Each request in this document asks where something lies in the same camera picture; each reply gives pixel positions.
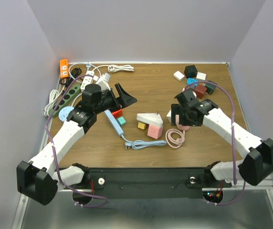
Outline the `red cube socket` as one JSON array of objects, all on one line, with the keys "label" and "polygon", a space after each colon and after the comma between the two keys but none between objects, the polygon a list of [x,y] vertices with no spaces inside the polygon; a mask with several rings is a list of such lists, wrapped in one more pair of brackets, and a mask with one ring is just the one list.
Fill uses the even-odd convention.
[{"label": "red cube socket", "polygon": [[123,116],[123,110],[119,109],[117,111],[112,112],[112,115],[115,119],[120,118]]}]

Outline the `round pink socket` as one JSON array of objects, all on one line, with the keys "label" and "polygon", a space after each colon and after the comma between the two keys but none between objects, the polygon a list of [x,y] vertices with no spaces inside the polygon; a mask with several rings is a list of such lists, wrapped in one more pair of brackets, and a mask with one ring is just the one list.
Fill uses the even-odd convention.
[{"label": "round pink socket", "polygon": [[189,126],[184,126],[184,125],[181,125],[181,124],[176,124],[177,128],[179,130],[182,130],[182,131],[188,131],[189,130]]}]

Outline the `white cube socket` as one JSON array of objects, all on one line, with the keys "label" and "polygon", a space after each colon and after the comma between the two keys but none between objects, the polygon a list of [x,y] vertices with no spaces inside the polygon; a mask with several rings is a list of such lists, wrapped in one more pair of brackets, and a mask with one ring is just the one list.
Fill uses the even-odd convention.
[{"label": "white cube socket", "polygon": [[171,110],[167,113],[167,119],[171,123]]}]

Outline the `light blue power strip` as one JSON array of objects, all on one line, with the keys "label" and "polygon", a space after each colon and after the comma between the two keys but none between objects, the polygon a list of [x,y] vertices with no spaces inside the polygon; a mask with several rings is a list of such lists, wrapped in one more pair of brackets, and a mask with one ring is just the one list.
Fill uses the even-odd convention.
[{"label": "light blue power strip", "polygon": [[117,120],[114,118],[112,113],[109,110],[105,110],[104,114],[105,114],[106,118],[108,119],[108,121],[110,122],[113,129],[115,130],[115,132],[117,133],[117,135],[119,137],[123,136],[124,131],[123,131],[122,127],[120,126],[120,124],[117,122]]}]

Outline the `yellow small plug adapter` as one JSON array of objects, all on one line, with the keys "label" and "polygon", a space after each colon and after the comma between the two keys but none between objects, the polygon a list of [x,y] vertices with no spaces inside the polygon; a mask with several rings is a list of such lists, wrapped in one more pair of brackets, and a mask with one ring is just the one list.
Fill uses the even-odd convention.
[{"label": "yellow small plug adapter", "polygon": [[141,130],[145,130],[147,127],[146,123],[138,122],[137,127]]}]

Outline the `white triangular power strip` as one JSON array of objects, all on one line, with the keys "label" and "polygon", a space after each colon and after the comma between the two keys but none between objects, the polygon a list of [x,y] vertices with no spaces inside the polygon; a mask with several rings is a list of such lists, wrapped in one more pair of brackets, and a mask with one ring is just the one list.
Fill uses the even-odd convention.
[{"label": "white triangular power strip", "polygon": [[161,128],[163,126],[163,120],[160,114],[157,113],[138,113],[136,119],[139,122],[153,125],[155,127]]}]

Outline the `pink cube socket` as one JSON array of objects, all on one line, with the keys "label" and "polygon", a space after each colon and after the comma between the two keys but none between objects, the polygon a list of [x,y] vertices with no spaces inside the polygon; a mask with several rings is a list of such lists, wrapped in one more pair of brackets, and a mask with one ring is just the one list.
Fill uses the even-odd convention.
[{"label": "pink cube socket", "polygon": [[163,133],[163,126],[154,126],[154,125],[149,125],[148,126],[148,131],[147,135],[151,138],[154,139],[159,139],[162,136]]}]

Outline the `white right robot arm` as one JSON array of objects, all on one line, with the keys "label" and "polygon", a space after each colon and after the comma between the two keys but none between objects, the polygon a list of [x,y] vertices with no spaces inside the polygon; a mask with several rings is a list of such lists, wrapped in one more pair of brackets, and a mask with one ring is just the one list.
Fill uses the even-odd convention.
[{"label": "white right robot arm", "polygon": [[204,173],[206,185],[214,186],[221,180],[242,178],[256,186],[273,172],[273,140],[263,140],[248,132],[228,117],[213,101],[199,101],[191,89],[175,96],[171,105],[171,125],[206,126],[232,146],[232,162],[216,162]]}]

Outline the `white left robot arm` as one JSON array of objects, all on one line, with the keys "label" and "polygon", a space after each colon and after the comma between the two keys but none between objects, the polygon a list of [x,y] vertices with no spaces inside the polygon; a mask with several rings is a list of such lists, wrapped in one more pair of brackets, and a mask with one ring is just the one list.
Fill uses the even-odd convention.
[{"label": "white left robot arm", "polygon": [[42,205],[49,204],[56,193],[65,187],[87,187],[91,183],[90,169],[75,163],[60,170],[59,161],[70,148],[83,137],[97,121],[97,115],[126,108],[137,102],[120,84],[115,96],[110,90],[102,90],[97,84],[89,84],[82,99],[69,113],[67,120],[50,142],[29,162],[21,161],[16,169],[18,191]]}]

